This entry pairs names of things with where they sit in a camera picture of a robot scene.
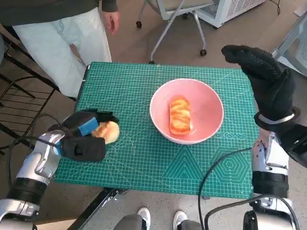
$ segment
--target gray floor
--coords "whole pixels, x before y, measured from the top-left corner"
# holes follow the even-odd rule
[[[245,44],[272,51],[282,41],[287,31],[295,22],[296,16],[293,14],[293,11],[302,2],[303,0],[282,0],[280,16],[276,14],[276,6],[266,2],[256,9],[226,23],[218,30],[201,22],[208,44],[208,55],[206,57],[199,56],[201,40],[193,18],[190,17],[186,21],[177,18],[169,34],[158,48],[154,59],[161,64],[236,67],[225,62],[220,52],[224,45]],[[118,4],[121,11],[121,28],[115,36],[109,36],[113,60],[118,62],[147,63],[151,49],[165,27],[165,22],[148,7],[144,12],[143,28],[137,30],[135,21],[137,20],[142,0],[118,0]],[[16,55],[26,65],[31,66],[45,76],[42,70],[32,61],[16,53],[12,53],[12,55]],[[0,66],[0,72],[11,79],[27,76],[27,74],[16,70],[13,65],[7,62]],[[305,97],[307,79],[297,76],[295,81],[297,85],[295,104],[303,111],[302,123],[307,124],[307,99]],[[23,85],[27,89],[39,88],[40,90],[50,90],[36,80],[26,81]],[[3,88],[5,88],[5,84],[1,82],[0,89]],[[55,93],[44,109],[44,112],[50,113],[58,119],[64,119],[72,112],[73,106],[74,103],[70,99],[67,99],[60,93]],[[35,133],[39,135],[46,131],[51,124],[52,121],[49,119],[42,119]],[[0,138],[1,145],[12,141],[2,133]],[[13,174],[16,174],[27,153],[28,148],[22,145],[18,145],[14,149]],[[0,197],[5,197],[7,193],[7,188],[5,188],[7,184],[5,158],[1,156],[0,169],[2,172],[0,174],[0,182],[4,185],[3,189],[0,190]],[[298,164],[290,163],[290,198],[295,202],[296,214],[302,229],[307,228],[307,217],[303,213],[307,206],[306,172],[306,169],[303,169]],[[77,217],[99,191],[100,188],[97,187],[51,183],[42,202],[39,222]],[[231,201],[233,200],[211,198],[202,203],[203,212],[206,213],[216,206]],[[151,229],[153,230],[171,229],[173,214],[179,209],[186,211],[190,219],[199,219],[197,198],[195,196],[129,191],[126,195],[121,196],[119,201],[108,203],[105,207],[101,208],[85,229],[112,229],[121,217],[135,213],[142,206],[147,206],[151,210]],[[248,206],[244,206],[217,213],[210,221],[210,229],[242,229],[242,219],[245,211],[248,209]]]

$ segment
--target dark sweater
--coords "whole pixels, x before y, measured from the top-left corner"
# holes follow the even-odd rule
[[[99,0],[0,0],[0,24],[46,23],[72,17],[99,6]],[[102,0],[102,10],[116,12],[116,0]]]

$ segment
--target hand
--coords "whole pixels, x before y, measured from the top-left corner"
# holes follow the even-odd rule
[[[106,26],[111,34],[114,35],[119,28],[120,14],[119,12],[105,12],[104,15]]]

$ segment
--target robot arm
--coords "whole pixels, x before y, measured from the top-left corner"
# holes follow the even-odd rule
[[[250,203],[244,230],[297,230],[289,208],[276,197],[288,199],[289,157],[307,167],[307,128],[296,123],[300,111],[292,107],[294,81],[271,54],[248,46],[225,46],[226,61],[237,63],[250,80],[259,112],[255,122],[260,135],[252,149],[251,197],[266,195]]]
[[[62,125],[52,126],[41,135],[32,153],[25,159],[7,197],[0,200],[0,230],[35,229],[31,219],[40,209],[40,200],[56,172],[62,156],[75,161],[101,161],[105,140],[92,137],[99,122],[118,122],[111,112],[76,112]]]

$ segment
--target cutting mat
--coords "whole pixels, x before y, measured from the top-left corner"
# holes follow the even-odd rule
[[[154,92],[176,78],[201,80],[224,105],[224,122],[211,139],[191,146],[170,142],[154,127],[149,104]],[[198,193],[209,167],[222,155],[251,147],[258,129],[252,90],[240,69],[93,62],[77,110],[98,108],[119,118],[120,137],[102,162],[62,159],[56,181],[168,193]],[[251,154],[226,159],[205,184],[206,196],[248,198]]]

